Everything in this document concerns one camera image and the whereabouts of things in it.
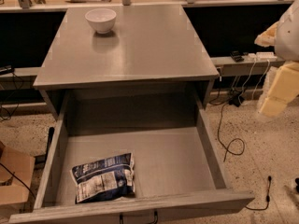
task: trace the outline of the speckled floor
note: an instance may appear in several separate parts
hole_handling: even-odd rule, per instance
[[[216,141],[221,109],[222,105],[209,105],[206,109]],[[48,128],[54,124],[45,106],[21,107],[11,120],[0,122],[0,140],[33,156],[43,154]],[[243,209],[233,215],[172,221],[167,224],[299,223],[299,194],[294,182],[299,177],[299,99],[289,104],[279,117],[268,120],[257,116],[256,101],[245,102],[240,107],[225,106],[221,141],[228,145],[236,137],[243,139],[246,147],[241,156],[228,154],[224,163],[233,188],[252,190],[255,200],[249,206],[263,208],[266,206],[267,177],[271,175],[271,200],[268,209]],[[223,158],[225,150],[217,143],[219,155]],[[238,152],[240,145],[232,145],[231,149]],[[41,169],[35,170],[31,186],[34,192],[37,192],[41,175]],[[27,210],[32,207],[33,200],[29,201],[24,206]],[[18,212],[18,208],[0,207],[0,223],[7,223],[9,215]]]

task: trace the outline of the black panel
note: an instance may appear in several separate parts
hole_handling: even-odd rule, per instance
[[[230,51],[273,51],[254,45],[290,5],[233,7],[185,7],[185,11],[211,57],[230,56]]]
[[[0,66],[41,66],[64,14],[0,13]]]

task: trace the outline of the drawer front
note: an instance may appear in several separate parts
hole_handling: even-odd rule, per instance
[[[12,216],[10,222],[140,224],[241,210],[253,196],[230,188],[208,129],[205,110],[192,86],[183,86],[184,92],[180,88],[177,93],[96,101],[81,100],[77,92],[68,91],[34,212]],[[123,105],[127,107],[130,121],[125,122],[126,118],[121,116],[121,121],[112,122],[120,119]],[[90,114],[95,107],[99,110]],[[142,117],[140,122],[142,110],[153,115]],[[111,119],[103,120],[106,113],[111,114]],[[131,127],[132,123],[138,124],[137,127]],[[93,159],[94,153],[105,156],[111,150],[120,149],[135,154],[135,197],[74,205],[76,188],[68,181],[69,167],[77,158],[82,164]],[[82,159],[83,153],[89,157]]]

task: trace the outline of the drawer handle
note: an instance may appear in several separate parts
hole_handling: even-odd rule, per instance
[[[158,212],[155,211],[154,215],[155,215],[155,219],[152,222],[146,223],[146,224],[157,224],[158,223]],[[123,224],[123,216],[122,215],[120,215],[120,224]]]

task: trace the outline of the cabinet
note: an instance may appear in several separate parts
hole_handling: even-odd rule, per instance
[[[205,113],[218,72],[180,5],[110,7],[97,35],[69,8],[35,86],[57,126],[31,214],[11,223],[149,223],[238,212]],[[135,155],[135,197],[75,205],[69,170]]]

